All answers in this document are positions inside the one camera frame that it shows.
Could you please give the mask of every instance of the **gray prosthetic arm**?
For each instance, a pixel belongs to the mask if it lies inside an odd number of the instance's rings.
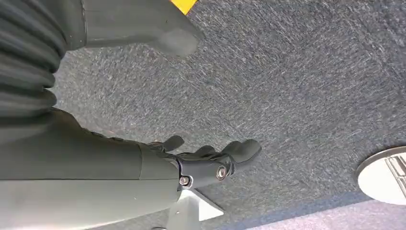
[[[0,229],[86,229],[138,217],[250,162],[260,152],[254,140],[172,155],[178,136],[106,138],[53,108],[45,89],[66,50],[144,42],[182,56],[200,37],[168,0],[0,1]]]

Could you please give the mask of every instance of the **silver circular plate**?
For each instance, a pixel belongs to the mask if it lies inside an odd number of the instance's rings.
[[[369,197],[406,205],[406,146],[369,157],[358,167],[356,175],[360,189]]]

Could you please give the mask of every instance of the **white bracket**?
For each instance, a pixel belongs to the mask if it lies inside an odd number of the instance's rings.
[[[166,230],[201,230],[200,221],[223,214],[219,206],[198,191],[183,190],[177,203],[169,210]]]

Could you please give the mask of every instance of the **prosthetic hand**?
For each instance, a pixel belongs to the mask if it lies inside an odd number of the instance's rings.
[[[250,162],[260,152],[254,140],[173,155],[177,136],[106,138],[53,108],[45,89],[66,50],[144,42],[182,56],[200,37],[168,0],[0,1],[0,229],[88,229],[138,217]]]

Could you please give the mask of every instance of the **white object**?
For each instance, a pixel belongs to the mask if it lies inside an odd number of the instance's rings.
[[[369,157],[358,167],[357,176],[361,190],[371,198],[406,205],[406,146]]]
[[[199,221],[215,218],[224,211],[196,190],[183,190],[169,210],[167,230],[200,230]]]

